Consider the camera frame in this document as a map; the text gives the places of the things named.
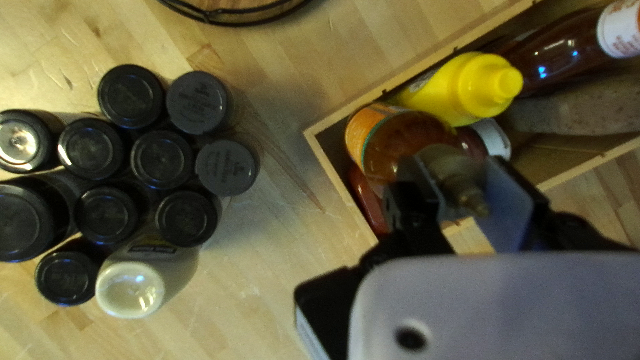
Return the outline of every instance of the white bottle cap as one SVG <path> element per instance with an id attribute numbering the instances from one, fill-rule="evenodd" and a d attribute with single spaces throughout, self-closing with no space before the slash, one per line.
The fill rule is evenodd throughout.
<path id="1" fill-rule="evenodd" d="M 164 281 L 160 273 L 139 261 L 121 261 L 98 275 L 95 298 L 107 314 L 137 319 L 151 315 L 164 299 Z"/>
<path id="2" fill-rule="evenodd" d="M 499 155 L 505 160 L 511 158 L 511 141 L 504 133 L 504 130 L 498 125 L 498 123 L 491 119 L 486 118 L 477 121 L 470 125 L 473 130 L 480 136 L 484 142 L 489 155 Z"/>

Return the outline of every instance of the red sauce bottle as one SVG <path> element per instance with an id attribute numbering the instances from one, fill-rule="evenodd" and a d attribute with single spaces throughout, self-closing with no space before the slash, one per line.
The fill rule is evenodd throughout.
<path id="1" fill-rule="evenodd" d="M 498 51 L 524 77 L 521 96 L 593 72 L 615 58 L 640 54 L 640 0 L 579 10 Z"/>

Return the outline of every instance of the wooden box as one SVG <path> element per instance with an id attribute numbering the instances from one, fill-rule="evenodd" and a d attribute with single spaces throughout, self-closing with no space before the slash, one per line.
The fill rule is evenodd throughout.
<path id="1" fill-rule="evenodd" d="M 494 13 L 482 24 L 443 44 L 400 74 L 374 86 L 355 100 L 323 118 L 305 130 L 307 139 L 318 160 L 331 179 L 341 199 L 353 210 L 354 220 L 368 236 L 374 236 L 347 186 L 347 172 L 352 164 L 344 145 L 344 130 L 348 116 L 359 106 L 384 95 L 411 80 L 429 67 L 459 52 L 477 49 L 494 38 L 519 30 L 535 28 L 563 14 L 598 4 L 592 0 L 544 0 L 540 3 L 513 1 L 513 4 Z M 640 133 L 608 136 L 565 136 L 510 133 L 513 145 L 512 164 L 540 190 L 571 179 L 585 171 L 640 146 Z M 445 226 L 448 236 L 466 227 L 470 220 Z M 465 250 L 454 246 L 456 251 Z"/>

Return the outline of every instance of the wooden countertop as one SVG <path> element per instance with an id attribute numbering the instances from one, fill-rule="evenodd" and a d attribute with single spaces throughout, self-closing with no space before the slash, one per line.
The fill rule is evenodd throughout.
<path id="1" fill-rule="evenodd" d="M 33 284 L 38 259 L 0 263 L 1 359 L 306 359 L 292 292 L 372 245 L 302 131 L 515 0 L 314 0 L 273 24 L 219 28 L 155 0 L 3 0 L 0 109 L 97 111 L 118 64 L 171 80 L 199 69 L 244 92 L 240 128 L 264 146 L 255 186 L 233 199 L 188 287 L 143 320 L 95 300 L 62 308 Z"/>

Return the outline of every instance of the black lid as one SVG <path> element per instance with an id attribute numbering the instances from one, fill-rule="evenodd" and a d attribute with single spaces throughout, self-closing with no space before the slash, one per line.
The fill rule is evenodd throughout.
<path id="1" fill-rule="evenodd" d="M 89 180 L 113 175 L 122 166 L 124 152 L 122 140 L 113 126 L 98 119 L 72 122 L 58 140 L 62 165 Z"/>
<path id="2" fill-rule="evenodd" d="M 85 238 L 106 245 L 128 239 L 136 230 L 139 216 L 133 200 L 122 190 L 110 186 L 84 193 L 74 214 Z"/>
<path id="3" fill-rule="evenodd" d="M 194 135 L 211 132 L 226 122 L 230 101 L 225 84 L 204 71 L 188 72 L 177 78 L 166 94 L 171 122 Z"/>
<path id="4" fill-rule="evenodd" d="M 168 242 L 194 247 L 207 241 L 218 225 L 218 213 L 204 196 L 180 191 L 164 198 L 156 212 L 156 227 Z"/>
<path id="5" fill-rule="evenodd" d="M 193 151 L 187 141 L 176 133 L 152 131 L 133 145 L 131 170 L 152 188 L 176 188 L 193 173 Z"/>
<path id="6" fill-rule="evenodd" d="M 153 72 L 137 65 L 120 65 L 100 81 L 98 102 L 116 125 L 139 129 L 151 125 L 162 114 L 164 90 Z"/>
<path id="7" fill-rule="evenodd" d="M 196 159 L 200 182 L 218 196 L 235 196 L 249 190 L 259 167 L 259 157 L 253 150 L 229 139 L 206 145 Z"/>
<path id="8" fill-rule="evenodd" d="M 36 286 L 42 296 L 57 305 L 80 305 L 93 297 L 98 270 L 98 265 L 82 252 L 54 252 L 36 267 Z"/>
<path id="9" fill-rule="evenodd" d="M 0 261 L 25 261 L 55 245 L 54 217 L 32 190 L 0 184 Z"/>
<path id="10" fill-rule="evenodd" d="M 24 110 L 0 113 L 0 167 L 21 174 L 38 170 L 53 155 L 55 139 L 46 122 Z"/>

